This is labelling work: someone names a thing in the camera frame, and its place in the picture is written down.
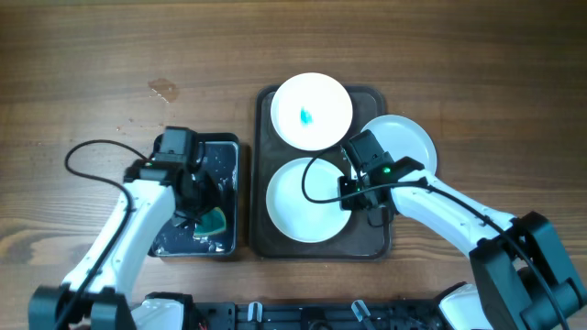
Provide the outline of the green yellow sponge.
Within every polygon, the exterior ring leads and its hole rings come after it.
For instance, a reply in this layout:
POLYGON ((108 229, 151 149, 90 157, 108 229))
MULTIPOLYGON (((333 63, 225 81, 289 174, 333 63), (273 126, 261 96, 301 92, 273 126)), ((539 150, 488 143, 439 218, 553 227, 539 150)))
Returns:
POLYGON ((227 220, 221 208, 215 207, 203 214, 194 226, 194 238, 210 237, 222 234, 227 230, 227 220))

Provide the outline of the white plate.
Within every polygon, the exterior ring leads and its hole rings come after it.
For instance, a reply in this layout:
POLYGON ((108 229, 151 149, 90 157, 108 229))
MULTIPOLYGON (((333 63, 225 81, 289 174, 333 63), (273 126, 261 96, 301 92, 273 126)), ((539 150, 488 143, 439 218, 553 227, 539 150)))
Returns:
POLYGON ((416 122, 400 115, 381 115, 367 123, 384 151, 394 161, 410 157, 422 163, 430 174, 437 171, 437 151, 428 133, 416 122))
POLYGON ((334 78, 317 72, 285 81, 271 101, 271 123, 288 145, 305 151, 334 146, 349 131, 353 105, 334 78))
POLYGON ((308 197, 326 200, 338 196, 343 172, 334 164, 309 158, 294 159, 271 177, 266 207, 273 224, 285 236, 302 243, 319 243, 337 235, 351 212, 340 203, 311 203, 308 197))

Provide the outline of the white plate top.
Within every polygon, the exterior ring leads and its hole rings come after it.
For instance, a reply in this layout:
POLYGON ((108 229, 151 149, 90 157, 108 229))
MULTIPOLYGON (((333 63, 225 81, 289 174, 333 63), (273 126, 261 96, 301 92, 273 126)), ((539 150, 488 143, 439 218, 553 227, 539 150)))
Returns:
POLYGON ((271 123, 288 145, 305 151, 334 146, 349 131, 353 105, 334 78, 317 72, 285 81, 271 101, 271 123))

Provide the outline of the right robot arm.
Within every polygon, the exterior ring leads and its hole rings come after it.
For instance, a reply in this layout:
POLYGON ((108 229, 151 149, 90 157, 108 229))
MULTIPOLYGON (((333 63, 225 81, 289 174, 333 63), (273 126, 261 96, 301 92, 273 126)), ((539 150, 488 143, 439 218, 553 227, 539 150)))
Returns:
POLYGON ((569 328, 586 305, 586 288, 542 214, 497 211, 457 192, 424 164, 388 154, 349 160, 354 179, 341 178, 343 206, 389 204, 445 238, 468 258, 474 282, 442 298, 454 329, 569 328))

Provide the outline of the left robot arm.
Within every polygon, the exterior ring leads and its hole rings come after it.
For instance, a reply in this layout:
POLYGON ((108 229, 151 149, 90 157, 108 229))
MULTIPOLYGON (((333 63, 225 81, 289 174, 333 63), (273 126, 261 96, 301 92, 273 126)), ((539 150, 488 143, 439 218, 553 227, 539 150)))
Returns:
POLYGON ((127 169, 120 200, 83 260, 57 288, 39 287, 28 307, 32 329, 198 328, 189 295, 158 293, 131 309, 129 299, 153 240, 172 220, 194 223, 195 237, 227 228, 220 195, 196 142, 164 142, 127 169))

